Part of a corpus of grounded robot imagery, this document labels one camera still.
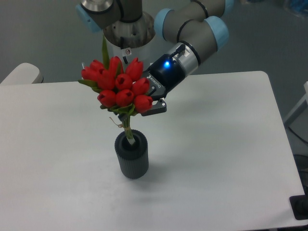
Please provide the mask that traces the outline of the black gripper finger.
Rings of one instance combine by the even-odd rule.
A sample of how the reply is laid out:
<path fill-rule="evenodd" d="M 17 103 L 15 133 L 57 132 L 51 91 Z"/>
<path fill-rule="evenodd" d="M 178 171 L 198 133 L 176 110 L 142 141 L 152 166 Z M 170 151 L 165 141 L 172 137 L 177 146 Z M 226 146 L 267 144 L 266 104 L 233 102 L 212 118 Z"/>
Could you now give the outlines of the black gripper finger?
<path fill-rule="evenodd" d="M 141 113 L 142 116 L 151 116 L 160 113 L 165 113 L 167 111 L 167 104 L 164 98 L 161 98 L 157 101 L 155 105 L 152 106 L 148 111 Z"/>

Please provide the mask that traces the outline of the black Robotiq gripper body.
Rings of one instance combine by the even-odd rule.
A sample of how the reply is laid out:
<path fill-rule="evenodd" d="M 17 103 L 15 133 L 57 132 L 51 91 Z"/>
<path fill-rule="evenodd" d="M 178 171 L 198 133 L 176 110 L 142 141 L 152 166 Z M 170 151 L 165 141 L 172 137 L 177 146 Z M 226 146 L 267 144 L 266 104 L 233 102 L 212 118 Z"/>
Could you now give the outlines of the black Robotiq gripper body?
<path fill-rule="evenodd" d="M 165 98 L 186 76 L 179 62 L 171 60 L 168 54 L 164 54 L 150 65 L 141 77 L 150 81 L 147 93 L 154 101 L 158 101 Z"/>

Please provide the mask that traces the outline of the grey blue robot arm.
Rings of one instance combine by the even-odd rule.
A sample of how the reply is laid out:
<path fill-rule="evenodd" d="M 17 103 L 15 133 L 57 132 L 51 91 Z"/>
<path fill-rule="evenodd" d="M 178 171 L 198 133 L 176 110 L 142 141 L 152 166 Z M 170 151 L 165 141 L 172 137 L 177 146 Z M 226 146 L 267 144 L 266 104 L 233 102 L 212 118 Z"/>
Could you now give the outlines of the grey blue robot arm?
<path fill-rule="evenodd" d="M 232 0 L 192 0 L 180 10 L 162 9 L 151 17 L 140 0 L 83 0 L 77 14 L 92 32 L 103 32 L 123 65 L 144 62 L 149 95 L 156 104 L 147 115 L 163 113 L 166 95 L 221 49 L 229 31 L 221 17 Z"/>

